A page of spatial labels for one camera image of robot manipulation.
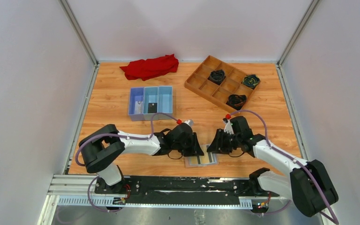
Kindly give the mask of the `white silver card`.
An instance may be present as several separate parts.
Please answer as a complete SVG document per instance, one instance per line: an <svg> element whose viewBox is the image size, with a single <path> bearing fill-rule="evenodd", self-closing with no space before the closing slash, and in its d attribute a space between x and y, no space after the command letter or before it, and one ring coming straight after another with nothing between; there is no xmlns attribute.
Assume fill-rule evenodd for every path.
<svg viewBox="0 0 360 225"><path fill-rule="evenodd" d="M135 101L134 114L143 114L143 101Z"/></svg>

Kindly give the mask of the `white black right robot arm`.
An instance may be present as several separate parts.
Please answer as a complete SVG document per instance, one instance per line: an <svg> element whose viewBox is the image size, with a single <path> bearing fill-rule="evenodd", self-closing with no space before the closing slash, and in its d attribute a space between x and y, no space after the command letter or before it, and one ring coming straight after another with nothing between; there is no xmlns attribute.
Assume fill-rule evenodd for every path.
<svg viewBox="0 0 360 225"><path fill-rule="evenodd" d="M249 175L249 190L254 194L272 192L291 200L305 216L311 217L338 202L338 193L319 160L307 161L272 144L262 134L254 134L243 116L224 119L208 152L229 155L240 148L243 153L263 160L281 174L261 168Z"/></svg>

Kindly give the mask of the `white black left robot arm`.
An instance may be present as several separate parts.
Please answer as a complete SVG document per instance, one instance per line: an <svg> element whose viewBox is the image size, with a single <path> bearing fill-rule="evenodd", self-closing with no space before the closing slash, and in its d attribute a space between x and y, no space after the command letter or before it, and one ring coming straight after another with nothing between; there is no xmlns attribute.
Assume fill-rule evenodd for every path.
<svg viewBox="0 0 360 225"><path fill-rule="evenodd" d="M121 154L168 155L172 151L183 157L203 156L197 134L187 123L150 135L129 134L108 124L79 142L77 155L83 158L87 173L96 173L109 186L122 182L120 168L114 164Z"/></svg>

